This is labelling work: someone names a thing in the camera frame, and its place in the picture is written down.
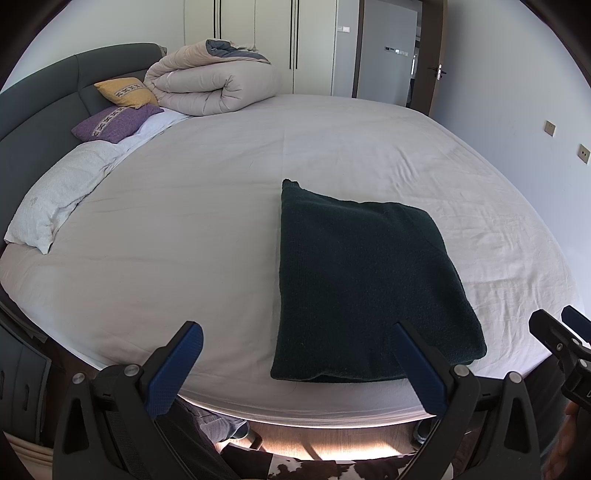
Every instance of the light switch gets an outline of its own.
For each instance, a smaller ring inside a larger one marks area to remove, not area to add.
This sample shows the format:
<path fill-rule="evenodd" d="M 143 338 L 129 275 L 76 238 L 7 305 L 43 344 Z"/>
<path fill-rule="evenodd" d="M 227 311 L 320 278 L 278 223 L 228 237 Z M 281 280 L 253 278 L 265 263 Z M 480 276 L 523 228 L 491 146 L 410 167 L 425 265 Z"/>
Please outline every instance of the light switch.
<path fill-rule="evenodd" d="M 552 122 L 548 122 L 548 120 L 546 120 L 544 132 L 546 132 L 549 136 L 553 137 L 554 132 L 556 132 L 556 125 L 554 125 Z"/>

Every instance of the blue gripper pad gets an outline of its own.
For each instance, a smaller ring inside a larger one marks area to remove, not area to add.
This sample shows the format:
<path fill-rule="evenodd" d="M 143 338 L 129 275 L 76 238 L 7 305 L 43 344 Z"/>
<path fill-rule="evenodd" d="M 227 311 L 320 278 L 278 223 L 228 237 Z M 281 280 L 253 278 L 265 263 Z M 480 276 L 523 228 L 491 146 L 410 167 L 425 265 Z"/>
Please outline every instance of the blue gripper pad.
<path fill-rule="evenodd" d="M 571 305 L 562 309 L 562 321 L 571 327 L 585 342 L 591 343 L 591 322 Z"/>
<path fill-rule="evenodd" d="M 145 407 L 154 420 L 170 409 L 203 349 L 203 329 L 194 324 L 164 361 L 148 385 Z"/>
<path fill-rule="evenodd" d="M 447 390 L 443 380 L 404 327 L 396 323 L 393 328 L 392 342 L 396 360 L 406 373 L 425 411 L 442 416 L 447 411 Z"/>

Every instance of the white wardrobe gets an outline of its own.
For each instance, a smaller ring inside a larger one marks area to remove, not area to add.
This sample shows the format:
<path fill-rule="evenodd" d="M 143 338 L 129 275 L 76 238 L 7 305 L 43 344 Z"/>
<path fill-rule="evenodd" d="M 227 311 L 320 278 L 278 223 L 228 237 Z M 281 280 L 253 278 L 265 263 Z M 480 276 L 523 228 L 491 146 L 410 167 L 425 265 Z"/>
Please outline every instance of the white wardrobe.
<path fill-rule="evenodd" d="M 186 0 L 185 43 L 254 46 L 281 72 L 281 93 L 330 95 L 337 0 Z"/>

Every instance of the dark green towel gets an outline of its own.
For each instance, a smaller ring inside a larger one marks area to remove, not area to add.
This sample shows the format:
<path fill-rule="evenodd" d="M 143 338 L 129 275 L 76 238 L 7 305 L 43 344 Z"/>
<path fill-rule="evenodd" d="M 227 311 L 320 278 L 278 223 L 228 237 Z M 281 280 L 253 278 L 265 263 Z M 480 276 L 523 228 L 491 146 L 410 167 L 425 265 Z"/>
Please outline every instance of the dark green towel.
<path fill-rule="evenodd" d="M 284 180 L 279 287 L 278 380 L 403 378 L 390 341 L 398 319 L 452 365 L 486 354 L 443 238 L 417 208 L 335 200 Z"/>

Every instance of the white bed sheet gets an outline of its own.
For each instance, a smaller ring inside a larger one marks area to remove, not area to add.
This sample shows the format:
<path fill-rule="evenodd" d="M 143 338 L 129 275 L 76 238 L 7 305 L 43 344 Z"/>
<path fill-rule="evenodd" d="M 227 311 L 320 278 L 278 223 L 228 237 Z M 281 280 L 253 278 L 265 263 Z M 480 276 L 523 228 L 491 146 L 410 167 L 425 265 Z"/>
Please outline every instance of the white bed sheet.
<path fill-rule="evenodd" d="M 33 322 L 97 367 L 142 363 L 196 320 L 205 346 L 181 393 L 214 411 L 327 428 L 424 418 L 407 380 L 270 377 L 284 178 L 433 217 L 482 323 L 488 353 L 472 364 L 477 374 L 530 371 L 548 355 L 528 333 L 530 314 L 582 308 L 551 233 L 475 151 L 412 110 L 320 96 L 279 96 L 168 129 L 81 202 L 48 255 L 8 245 L 0 281 Z"/>

